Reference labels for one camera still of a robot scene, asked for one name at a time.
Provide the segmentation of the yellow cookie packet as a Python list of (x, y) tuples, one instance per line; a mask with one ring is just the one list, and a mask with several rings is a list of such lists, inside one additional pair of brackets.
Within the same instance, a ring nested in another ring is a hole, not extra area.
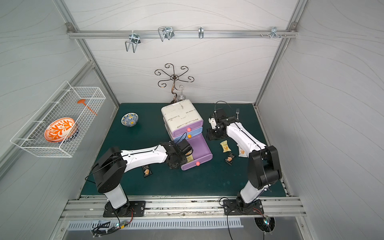
[(193, 157), (193, 155), (186, 156), (186, 159), (187, 159), (187, 162), (188, 162), (188, 163), (194, 161), (194, 157)]
[(224, 153), (227, 153), (227, 152), (231, 151), (227, 140), (221, 142), (220, 145), (221, 145)]

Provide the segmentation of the purple drawer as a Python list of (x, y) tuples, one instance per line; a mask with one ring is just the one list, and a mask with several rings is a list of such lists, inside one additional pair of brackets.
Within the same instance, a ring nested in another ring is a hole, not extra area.
[(203, 136), (203, 134), (198, 134), (190, 139), (187, 139), (191, 145), (193, 152), (191, 157), (192, 161), (187, 162), (181, 166), (183, 171), (189, 170), (194, 167), (199, 167), (203, 163), (209, 162), (213, 159), (213, 154), (211, 153), (210, 148)]
[(187, 133), (187, 135), (193, 135), (195, 132), (201, 132), (203, 127), (204, 121), (198, 121), (194, 123), (190, 123), (185, 126), (181, 126), (179, 128), (176, 128), (174, 130), (170, 131), (170, 134), (173, 138), (179, 137), (183, 135), (184, 133)]

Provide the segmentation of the blue drawer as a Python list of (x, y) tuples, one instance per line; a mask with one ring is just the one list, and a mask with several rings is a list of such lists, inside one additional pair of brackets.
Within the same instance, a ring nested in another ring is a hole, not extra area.
[(181, 136), (178, 136), (178, 137), (176, 137), (176, 138), (173, 138), (173, 141), (174, 141), (175, 143), (178, 143), (178, 142), (180, 142), (180, 141), (182, 141), (182, 140), (184, 140), (184, 139), (186, 139), (186, 140), (191, 139), (191, 138), (193, 138), (193, 137), (195, 137), (195, 136), (201, 134), (202, 131), (203, 131), (203, 128), (201, 127), (201, 128), (195, 129), (195, 130), (190, 131), (190, 132), (185, 132), (185, 133), (183, 133)]

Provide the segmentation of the black cookie packet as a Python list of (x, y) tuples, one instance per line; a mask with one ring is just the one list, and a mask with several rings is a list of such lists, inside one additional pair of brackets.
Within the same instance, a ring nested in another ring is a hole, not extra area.
[(152, 171), (149, 165), (142, 166), (142, 170), (145, 178), (152, 174)]
[(225, 158), (225, 162), (228, 164), (228, 165), (232, 165), (233, 164), (233, 161), (234, 161), (234, 158), (236, 156), (233, 155), (232, 153), (229, 153), (228, 156)]

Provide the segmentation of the white cookie packet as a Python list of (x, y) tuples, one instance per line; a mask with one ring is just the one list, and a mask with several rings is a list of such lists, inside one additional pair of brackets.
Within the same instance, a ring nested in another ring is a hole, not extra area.
[(247, 158), (248, 155), (247, 155), (246, 151), (240, 145), (237, 145), (237, 146), (239, 149), (239, 158)]

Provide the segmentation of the white drawer cabinet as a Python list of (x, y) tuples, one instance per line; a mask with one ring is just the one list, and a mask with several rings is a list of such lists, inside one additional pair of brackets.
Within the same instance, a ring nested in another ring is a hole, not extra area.
[(183, 100), (161, 108), (163, 120), (172, 137), (201, 128), (203, 119), (190, 100)]

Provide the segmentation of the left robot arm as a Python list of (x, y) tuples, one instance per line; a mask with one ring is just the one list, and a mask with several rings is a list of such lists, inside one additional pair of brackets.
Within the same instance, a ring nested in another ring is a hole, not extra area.
[(193, 148), (186, 140), (180, 143), (162, 142), (141, 150), (110, 148), (93, 165), (91, 176), (98, 192), (107, 197), (113, 210), (119, 210), (130, 205), (121, 186), (121, 179), (126, 172), (162, 163), (167, 163), (171, 170), (179, 169), (187, 163), (187, 156), (192, 153)]

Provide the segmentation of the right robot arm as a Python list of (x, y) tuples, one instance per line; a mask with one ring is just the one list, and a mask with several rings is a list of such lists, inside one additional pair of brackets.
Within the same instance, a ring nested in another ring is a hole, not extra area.
[(278, 150), (253, 137), (235, 117), (219, 118), (211, 115), (209, 124), (211, 125), (207, 130), (209, 140), (231, 138), (248, 157), (248, 182), (237, 196), (237, 205), (247, 207), (282, 178)]

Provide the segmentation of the green table mat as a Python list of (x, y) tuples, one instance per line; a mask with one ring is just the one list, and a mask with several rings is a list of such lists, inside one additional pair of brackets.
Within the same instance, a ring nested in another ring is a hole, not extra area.
[[(101, 147), (100, 155), (111, 147), (121, 150), (138, 150), (167, 142), (170, 138), (161, 113), (162, 103), (123, 103)], [(209, 116), (215, 109), (223, 108), (227, 115), (235, 116), (240, 109), (240, 122), (245, 129), (262, 143), (266, 142), (252, 104), (195, 104), (209, 127)], [(121, 118), (127, 113), (136, 113), (138, 123), (133, 127), (122, 125)], [(208, 141), (213, 159), (187, 171), (171, 170), (165, 163), (150, 165), (152, 174), (144, 177), (143, 170), (136, 168), (125, 173), (121, 186), (129, 196), (235, 196), (247, 183), (248, 159), (235, 157), (230, 166), (228, 156), (219, 141)]]

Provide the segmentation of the white vent strip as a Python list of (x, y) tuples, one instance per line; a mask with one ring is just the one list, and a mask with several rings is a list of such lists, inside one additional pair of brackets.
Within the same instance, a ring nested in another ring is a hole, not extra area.
[[(68, 231), (106, 231), (118, 224), (117, 220), (70, 221)], [(171, 230), (171, 229), (227, 229), (243, 228), (240, 218), (212, 219), (135, 219), (124, 230)]]

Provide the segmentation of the metal hook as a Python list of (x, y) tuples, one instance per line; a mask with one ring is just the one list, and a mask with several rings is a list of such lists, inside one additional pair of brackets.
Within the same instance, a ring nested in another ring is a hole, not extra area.
[(126, 51), (128, 52), (131, 49), (132, 52), (135, 53), (140, 43), (141, 37), (132, 31), (132, 33), (129, 35), (129, 39), (125, 41)]
[(269, 39), (282, 39), (286, 38), (286, 34), (279, 34), (278, 29), (276, 27), (273, 27), (271, 31), (268, 34), (260, 34), (262, 38), (269, 38)]
[(158, 28), (158, 34), (162, 42), (165, 39), (170, 40), (175, 36), (174, 30), (172, 27), (160, 27)]
[(199, 37), (199, 39), (204, 38), (204, 28), (203, 27), (198, 28), (198, 37)]

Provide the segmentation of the orange patterned plate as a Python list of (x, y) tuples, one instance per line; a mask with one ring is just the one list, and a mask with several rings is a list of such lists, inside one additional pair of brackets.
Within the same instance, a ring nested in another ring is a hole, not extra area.
[(61, 118), (52, 122), (45, 130), (44, 137), (48, 142), (61, 143), (69, 140), (78, 130), (72, 118)]

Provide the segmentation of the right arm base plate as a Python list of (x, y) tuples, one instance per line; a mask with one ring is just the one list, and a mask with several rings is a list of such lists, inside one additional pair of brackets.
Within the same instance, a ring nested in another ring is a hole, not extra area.
[(237, 200), (224, 198), (220, 200), (220, 205), (223, 207), (226, 216), (264, 215), (264, 207), (260, 199), (250, 204), (241, 204)]

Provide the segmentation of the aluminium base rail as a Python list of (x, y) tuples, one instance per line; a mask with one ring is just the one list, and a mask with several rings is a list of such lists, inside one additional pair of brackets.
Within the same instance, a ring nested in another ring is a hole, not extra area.
[[(130, 202), (144, 201), (142, 219), (219, 218), (225, 215), (224, 199), (220, 196), (129, 196)], [(262, 209), (270, 217), (305, 217), (306, 210), (298, 197), (261, 197), (254, 209)], [(82, 196), (69, 200), (60, 220), (103, 219), (106, 197)]]

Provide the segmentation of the aluminium top rail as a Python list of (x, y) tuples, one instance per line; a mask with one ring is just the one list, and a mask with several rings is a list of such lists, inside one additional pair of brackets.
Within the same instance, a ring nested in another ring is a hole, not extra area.
[[(203, 39), (257, 39), (262, 38), (260, 34), (268, 34), (271, 30), (206, 30)], [(141, 40), (160, 39), (157, 30), (134, 31)], [(77, 31), (68, 32), (71, 39), (128, 39), (132, 31)], [(198, 30), (174, 30), (173, 39), (199, 39)], [(278, 30), (279, 34), (286, 34), (286, 38), (295, 38), (299, 35), (297, 31)]]

